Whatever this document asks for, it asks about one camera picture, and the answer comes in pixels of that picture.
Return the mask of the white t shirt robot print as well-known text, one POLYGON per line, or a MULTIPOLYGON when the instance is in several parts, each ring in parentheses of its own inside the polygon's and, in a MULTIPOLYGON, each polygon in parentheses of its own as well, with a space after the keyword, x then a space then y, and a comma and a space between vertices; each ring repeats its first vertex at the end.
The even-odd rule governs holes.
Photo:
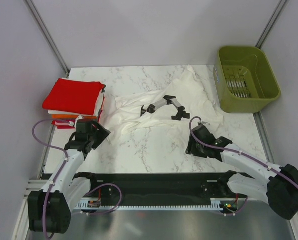
POLYGON ((115 104, 105 128, 116 135, 152 127, 184 128, 192 117, 210 123, 207 127, 212 131, 223 124, 223 115, 214 108, 190 65, 165 89, 117 97, 115 104))

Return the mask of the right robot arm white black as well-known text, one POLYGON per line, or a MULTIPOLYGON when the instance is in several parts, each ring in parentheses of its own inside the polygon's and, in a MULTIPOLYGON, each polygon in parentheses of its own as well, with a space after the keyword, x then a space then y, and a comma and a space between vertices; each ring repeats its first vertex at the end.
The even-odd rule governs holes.
POLYGON ((224 197, 233 193, 262 201, 285 220, 298 213, 298 170, 287 164, 264 162, 243 151, 225 137, 215 138, 206 126, 190 127, 186 153, 231 165, 239 171, 228 171, 218 184, 224 197))

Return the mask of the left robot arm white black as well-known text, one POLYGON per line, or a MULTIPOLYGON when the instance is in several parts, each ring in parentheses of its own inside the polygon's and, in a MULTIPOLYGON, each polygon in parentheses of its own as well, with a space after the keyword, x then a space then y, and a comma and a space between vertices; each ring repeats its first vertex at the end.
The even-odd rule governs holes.
POLYGON ((110 132, 97 121, 80 119, 75 131, 60 150, 63 157, 47 182, 27 198, 29 229, 41 232, 46 239, 64 234, 71 221, 71 213, 80 199, 98 192, 98 184, 85 177, 75 177, 76 171, 108 136, 110 132))

